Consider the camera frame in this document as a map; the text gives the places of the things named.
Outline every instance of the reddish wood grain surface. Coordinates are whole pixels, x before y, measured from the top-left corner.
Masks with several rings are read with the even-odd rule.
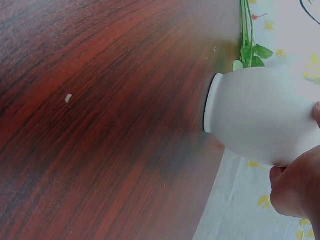
[[[236,0],[0,1],[0,239],[192,239],[223,154],[205,101],[239,16]]]

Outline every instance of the white cloth with yellow flowers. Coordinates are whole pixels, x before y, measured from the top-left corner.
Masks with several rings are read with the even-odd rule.
[[[320,0],[249,0],[254,41],[274,52],[266,67],[289,66],[320,85]],[[312,240],[306,219],[271,205],[270,166],[228,149],[193,240]]]

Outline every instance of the green plant stem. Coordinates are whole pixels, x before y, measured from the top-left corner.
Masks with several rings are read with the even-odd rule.
[[[244,11],[244,16],[245,16],[245,34],[246,34],[246,35],[248,36],[248,38],[249,38],[247,8],[248,8],[249,11],[250,11],[250,8],[249,8],[249,5],[248,5],[248,7],[246,6],[245,0],[244,0],[244,2],[243,2],[243,5],[244,5],[244,9],[245,9],[245,11]]]
[[[245,24],[244,15],[246,14],[246,5],[244,0],[240,0],[240,7],[241,7],[241,20],[242,20],[242,48],[245,47],[245,32],[247,28],[247,24]]]
[[[252,58],[253,58],[253,55],[254,55],[254,49],[253,49],[253,47],[252,47],[253,37],[254,37],[254,23],[253,23],[252,17],[251,17],[251,11],[250,11],[250,6],[249,6],[249,1],[248,1],[248,0],[245,0],[245,1],[246,1],[246,6],[247,6],[247,8],[248,8],[249,16],[250,16],[250,28],[251,28],[250,49],[251,49],[251,54],[250,54],[249,68],[251,68],[251,66],[252,66]]]

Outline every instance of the hand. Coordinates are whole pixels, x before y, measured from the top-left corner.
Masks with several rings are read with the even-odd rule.
[[[320,102],[314,106],[313,117],[320,126]],[[287,168],[273,167],[270,181],[271,203],[278,213],[319,220],[313,215],[320,214],[320,146],[302,154]]]

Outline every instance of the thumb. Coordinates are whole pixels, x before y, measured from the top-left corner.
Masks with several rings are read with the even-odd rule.
[[[320,101],[318,101],[313,108],[313,118],[320,127]]]
[[[270,182],[271,182],[271,188],[272,190],[275,188],[277,182],[279,181],[280,177],[286,170],[285,167],[279,167],[279,166],[274,166],[270,170]]]

